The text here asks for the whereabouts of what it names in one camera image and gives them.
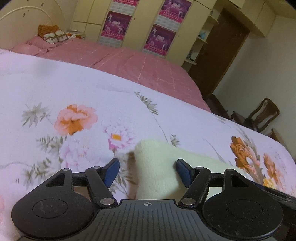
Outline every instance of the shelf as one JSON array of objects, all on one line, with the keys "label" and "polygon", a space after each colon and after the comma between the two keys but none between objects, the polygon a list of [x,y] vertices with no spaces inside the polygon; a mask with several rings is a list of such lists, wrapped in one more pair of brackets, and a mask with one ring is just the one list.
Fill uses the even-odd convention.
[{"label": "shelf", "polygon": [[196,64],[197,64],[197,63],[195,63],[195,62],[193,62],[193,61],[191,61],[191,60],[189,60],[189,59],[185,59],[185,61],[188,62],[188,63],[191,63],[191,64],[193,64],[193,65],[196,65]]},{"label": "shelf", "polygon": [[204,43],[207,44],[207,42],[206,42],[204,39],[202,39],[202,38],[200,38],[200,37],[197,37],[197,39],[199,39],[199,40],[201,40],[201,41],[203,41]]},{"label": "shelf", "polygon": [[207,18],[207,20],[209,22],[211,22],[212,24],[219,24],[218,20],[215,19],[212,15],[209,15],[208,18]]}]

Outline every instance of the crosshair symbol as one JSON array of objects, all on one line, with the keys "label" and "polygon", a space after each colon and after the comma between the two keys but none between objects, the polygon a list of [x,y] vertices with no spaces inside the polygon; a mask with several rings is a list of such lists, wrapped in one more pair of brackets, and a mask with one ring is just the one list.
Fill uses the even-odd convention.
[{"label": "crosshair symbol", "polygon": [[150,203],[150,202],[146,202],[146,203],[144,203],[143,205],[145,205],[146,207],[150,207],[150,206],[153,205],[153,204]]}]

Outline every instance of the ceiling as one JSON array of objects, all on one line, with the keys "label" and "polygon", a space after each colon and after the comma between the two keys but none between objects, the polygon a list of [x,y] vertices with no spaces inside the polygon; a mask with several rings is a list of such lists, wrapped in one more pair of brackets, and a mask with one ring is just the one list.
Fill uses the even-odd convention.
[{"label": "ceiling", "polygon": [[296,10],[285,0],[266,0],[276,15],[296,19]]}]

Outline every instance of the pink bedspread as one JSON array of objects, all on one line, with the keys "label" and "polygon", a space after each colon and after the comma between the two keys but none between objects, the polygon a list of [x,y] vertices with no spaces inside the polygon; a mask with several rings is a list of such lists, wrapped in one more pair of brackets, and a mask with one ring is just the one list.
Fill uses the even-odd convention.
[{"label": "pink bedspread", "polygon": [[211,112],[183,68],[147,53],[71,39],[36,56],[98,69]]}]

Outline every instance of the light green towel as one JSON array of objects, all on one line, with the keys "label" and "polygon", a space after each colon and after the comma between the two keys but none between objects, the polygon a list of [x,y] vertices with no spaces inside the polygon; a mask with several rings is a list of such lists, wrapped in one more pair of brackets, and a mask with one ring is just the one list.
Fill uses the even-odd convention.
[{"label": "light green towel", "polygon": [[[217,173],[224,173],[225,169],[232,168],[244,175],[241,169],[210,157],[197,155],[164,142],[143,140],[135,147],[139,179],[136,198],[179,201],[187,190],[175,171],[175,163],[179,158],[192,167],[206,167]],[[208,198],[220,192],[221,188],[210,188]]]}]

